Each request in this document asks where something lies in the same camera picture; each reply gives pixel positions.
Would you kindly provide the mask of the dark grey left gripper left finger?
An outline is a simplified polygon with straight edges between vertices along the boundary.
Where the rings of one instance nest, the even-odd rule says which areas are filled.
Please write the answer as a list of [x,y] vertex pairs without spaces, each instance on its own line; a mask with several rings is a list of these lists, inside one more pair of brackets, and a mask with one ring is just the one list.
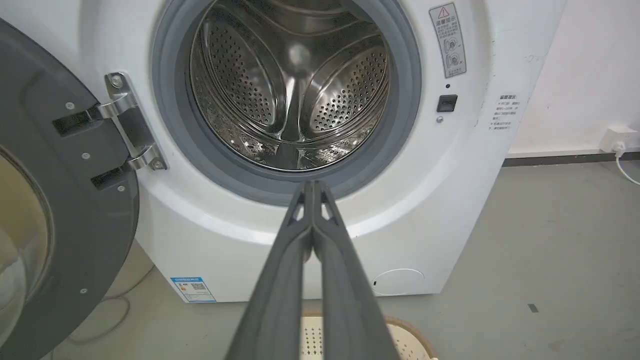
[[297,360],[304,264],[310,255],[312,183],[295,190],[225,358]]

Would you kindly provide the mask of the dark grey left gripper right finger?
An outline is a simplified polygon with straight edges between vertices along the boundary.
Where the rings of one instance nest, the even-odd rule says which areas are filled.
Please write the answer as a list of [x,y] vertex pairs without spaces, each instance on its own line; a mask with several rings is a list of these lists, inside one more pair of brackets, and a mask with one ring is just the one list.
[[312,243],[321,262],[326,360],[397,360],[398,352],[335,198],[312,183]]

